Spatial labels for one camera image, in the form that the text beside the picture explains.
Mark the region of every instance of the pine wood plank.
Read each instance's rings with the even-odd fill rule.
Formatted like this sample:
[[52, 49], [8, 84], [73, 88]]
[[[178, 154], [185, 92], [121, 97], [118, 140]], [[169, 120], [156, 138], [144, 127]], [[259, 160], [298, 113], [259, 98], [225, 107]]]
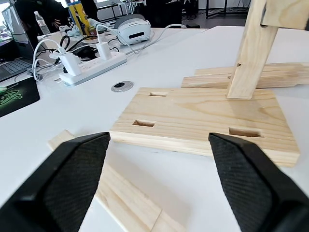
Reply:
[[[227, 88], [230, 74], [215, 74], [185, 77], [182, 88]], [[294, 87], [309, 84], [309, 73], [270, 71], [262, 72], [256, 88]]]
[[[208, 69], [197, 69], [195, 71], [195, 76], [202, 75], [216, 75], [216, 74], [229, 74], [233, 73], [234, 67], [218, 67], [218, 68], [208, 68]], [[298, 73], [309, 73], [309, 63], [301, 62], [291, 62], [291, 63], [273, 63], [266, 64], [263, 68], [263, 72], [298, 72]]]
[[295, 165], [299, 150], [271, 90], [256, 90], [252, 100], [227, 100], [225, 89], [141, 88], [110, 133], [115, 142], [212, 156], [209, 132], [234, 128], [260, 133], [236, 136], [256, 143], [277, 165]]
[[261, 27], [261, 16], [266, 0], [252, 0], [239, 56], [227, 98], [251, 99], [275, 40], [277, 27]]
[[185, 228], [162, 211], [151, 232], [185, 232]]
[[[75, 136], [64, 130], [48, 142], [51, 150]], [[184, 232], [185, 228], [173, 220], [148, 196], [104, 163], [95, 197], [126, 232]]]
[[162, 211], [109, 165], [103, 166], [96, 196], [129, 232], [150, 232]]
[[263, 25], [309, 30], [308, 0], [267, 0]]

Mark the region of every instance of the power strip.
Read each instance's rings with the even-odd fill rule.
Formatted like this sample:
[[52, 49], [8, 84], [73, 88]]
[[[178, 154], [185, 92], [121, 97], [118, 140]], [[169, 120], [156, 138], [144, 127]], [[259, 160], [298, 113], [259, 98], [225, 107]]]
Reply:
[[123, 63], [126, 63], [126, 55], [121, 52], [111, 52], [112, 58], [103, 60], [101, 57], [95, 58], [91, 61], [81, 63], [79, 68], [82, 73], [77, 76], [72, 76], [68, 73], [60, 73], [59, 77], [67, 86], [76, 86], [85, 81], [99, 76]]

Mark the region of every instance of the mouse pad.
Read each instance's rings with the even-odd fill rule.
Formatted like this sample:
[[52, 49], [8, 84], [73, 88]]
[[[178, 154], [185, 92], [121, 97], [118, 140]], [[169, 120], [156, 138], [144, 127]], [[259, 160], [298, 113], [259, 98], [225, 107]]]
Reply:
[[0, 117], [24, 108], [40, 99], [36, 81], [32, 78], [18, 82], [18, 85], [9, 89], [0, 96]]

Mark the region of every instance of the wooden board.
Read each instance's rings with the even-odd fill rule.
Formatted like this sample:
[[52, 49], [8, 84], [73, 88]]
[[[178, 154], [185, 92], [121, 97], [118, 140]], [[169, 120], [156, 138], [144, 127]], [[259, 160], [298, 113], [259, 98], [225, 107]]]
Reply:
[[116, 142], [212, 156], [209, 132], [242, 134], [277, 165], [295, 165], [299, 150], [274, 93], [226, 99], [225, 89], [141, 88], [113, 125]]
[[[185, 77], [182, 88], [227, 88], [233, 67], [197, 70], [198, 75]], [[280, 63], [264, 67], [256, 88], [293, 87], [309, 84], [307, 63]]]
[[308, 0], [267, 0], [262, 25], [309, 30]]
[[[48, 145], [55, 150], [61, 143], [74, 138], [64, 130]], [[126, 232], [185, 232], [181, 224], [107, 163], [103, 165], [95, 197]]]
[[[208, 68], [208, 69], [197, 69], [194, 73], [195, 76], [202, 75], [215, 75], [215, 74], [232, 74], [234, 67], [218, 67], [218, 68]], [[309, 73], [309, 63], [301, 62], [291, 62], [291, 63], [273, 63], [266, 64], [263, 68], [263, 72], [297, 72], [299, 74]]]
[[250, 99], [275, 40], [277, 27], [261, 27], [266, 0], [252, 0], [226, 97]]

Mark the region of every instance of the water bottle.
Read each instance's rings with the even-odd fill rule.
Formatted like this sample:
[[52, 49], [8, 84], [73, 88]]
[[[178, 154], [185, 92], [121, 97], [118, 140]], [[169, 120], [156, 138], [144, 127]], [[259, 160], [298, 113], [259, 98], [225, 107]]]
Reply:
[[49, 31], [49, 29], [48, 29], [48, 27], [47, 27], [43, 17], [40, 16], [39, 12], [37, 12], [37, 11], [35, 11], [34, 14], [35, 14], [35, 20], [38, 22], [38, 24], [39, 24], [43, 34], [44, 35], [50, 34], [50, 31]]

